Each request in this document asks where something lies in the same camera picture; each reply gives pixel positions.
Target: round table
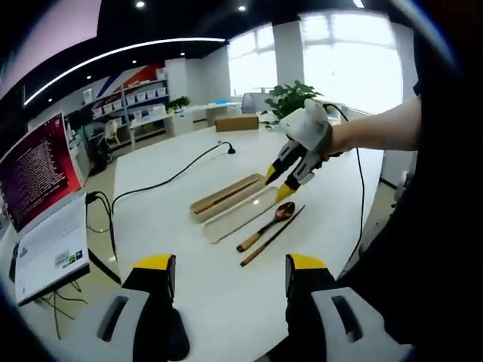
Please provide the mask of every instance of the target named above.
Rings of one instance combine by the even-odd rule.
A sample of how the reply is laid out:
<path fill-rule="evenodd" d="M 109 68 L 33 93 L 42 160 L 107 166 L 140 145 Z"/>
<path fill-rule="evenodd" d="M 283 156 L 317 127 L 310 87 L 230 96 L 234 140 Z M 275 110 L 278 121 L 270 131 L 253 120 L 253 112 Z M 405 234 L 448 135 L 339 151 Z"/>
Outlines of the round table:
<path fill-rule="evenodd" d="M 283 133 L 261 128 L 216 133 L 211 127 L 137 150 L 117 161 L 114 197 L 168 179 L 218 141 L 231 142 L 236 153 L 228 155 L 227 146 L 221 146 L 173 182 L 116 203 L 115 245 L 123 280 L 144 257 L 177 256 L 174 307 L 191 342 L 186 360 L 253 361 L 287 335 L 285 254 L 315 256 L 334 277 L 343 270 L 359 235 L 361 179 L 355 151 L 324 163 L 314 179 L 287 199 L 297 208 L 305 204 L 305 210 L 244 268 L 239 263 L 265 238 L 243 254 L 235 248 L 273 217 L 273 209 L 211 244 L 203 224 L 189 215 L 189 206 L 252 173 L 264 174 L 287 142 Z M 361 149 L 360 156 L 365 222 L 383 152 Z"/>

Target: laptop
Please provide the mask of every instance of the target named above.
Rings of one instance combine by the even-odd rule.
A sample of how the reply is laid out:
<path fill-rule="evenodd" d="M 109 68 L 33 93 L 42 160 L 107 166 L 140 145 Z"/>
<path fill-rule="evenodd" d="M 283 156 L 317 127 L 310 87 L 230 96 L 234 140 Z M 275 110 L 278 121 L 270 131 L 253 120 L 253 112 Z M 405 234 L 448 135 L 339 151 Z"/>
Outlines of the laptop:
<path fill-rule="evenodd" d="M 89 272 L 85 193 L 62 114 L 25 135 L 0 160 L 0 190 L 20 236 L 14 271 L 19 305 Z"/>

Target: human arm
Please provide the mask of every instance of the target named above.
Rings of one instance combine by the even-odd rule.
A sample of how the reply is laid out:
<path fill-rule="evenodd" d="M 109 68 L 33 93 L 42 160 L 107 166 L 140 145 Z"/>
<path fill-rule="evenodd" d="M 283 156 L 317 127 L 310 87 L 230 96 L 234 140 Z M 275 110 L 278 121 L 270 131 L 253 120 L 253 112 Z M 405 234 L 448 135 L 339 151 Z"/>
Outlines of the human arm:
<path fill-rule="evenodd" d="M 328 154 L 349 151 L 355 147 L 414 151 L 417 150 L 420 125 L 421 100 L 413 97 L 379 115 L 334 126 Z"/>

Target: laptop screen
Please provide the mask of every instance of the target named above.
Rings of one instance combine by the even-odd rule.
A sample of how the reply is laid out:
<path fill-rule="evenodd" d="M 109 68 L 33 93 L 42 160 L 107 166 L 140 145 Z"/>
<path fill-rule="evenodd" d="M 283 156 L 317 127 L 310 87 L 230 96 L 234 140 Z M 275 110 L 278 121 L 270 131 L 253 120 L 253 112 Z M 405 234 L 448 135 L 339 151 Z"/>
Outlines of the laptop screen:
<path fill-rule="evenodd" d="M 25 135 L 0 161 L 0 184 L 15 229 L 80 189 L 62 114 Z"/>

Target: floor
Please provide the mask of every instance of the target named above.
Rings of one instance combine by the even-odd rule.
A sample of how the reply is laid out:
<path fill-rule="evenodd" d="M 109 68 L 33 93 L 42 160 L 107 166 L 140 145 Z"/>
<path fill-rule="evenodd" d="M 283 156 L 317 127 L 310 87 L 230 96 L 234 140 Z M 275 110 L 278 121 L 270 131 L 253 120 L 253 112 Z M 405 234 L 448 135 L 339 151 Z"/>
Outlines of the floor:
<path fill-rule="evenodd" d="M 206 127 L 206 122 L 202 121 L 195 123 L 196 129 L 201 129 L 204 127 Z M 149 146 L 153 143 L 161 142 L 167 138 L 168 136 L 166 134 L 162 134 L 148 140 L 138 142 L 136 143 L 136 149 Z M 114 154 L 114 157 L 117 158 L 130 151 L 131 147 L 124 147 L 123 149 L 118 150 Z M 97 174 L 96 176 L 90 177 L 85 184 L 86 191 L 91 192 L 95 190 L 102 190 L 112 200 L 115 165 L 116 162 L 114 161 L 107 167 L 105 171 Z M 367 246 L 372 238 L 382 228 L 383 224 L 387 220 L 387 217 L 392 212 L 391 204 L 393 203 L 393 189 L 381 183 L 378 187 L 371 213 L 369 214 L 368 221 L 365 226 L 361 242 L 362 245 Z M 90 249 L 117 274 L 118 266 L 110 246 L 109 233 L 101 233 L 101 231 L 107 229 L 108 219 L 103 209 L 103 205 L 100 202 L 89 206 L 88 225 L 90 227 L 88 230 L 88 244 Z M 348 262 L 348 266 L 351 266 L 357 260 L 357 258 L 358 253 L 355 253 L 354 258 Z M 93 302 L 96 298 L 104 293 L 119 288 L 119 285 L 108 279 L 108 277 L 95 266 L 91 266 L 90 274 L 85 275 L 83 278 L 78 280 L 78 285 L 81 288 L 81 292 L 77 291 L 73 285 L 68 285 L 59 290 L 59 294 L 66 298 L 84 299 L 86 302 Z M 79 301 L 67 301 L 57 297 L 56 302 L 57 307 L 60 310 L 66 312 L 74 318 L 78 316 L 82 308 L 85 308 L 85 304 Z M 72 321 L 61 313 L 57 313 L 57 318 L 60 335 L 61 337 L 64 337 L 69 333 L 69 330 L 72 327 Z"/>

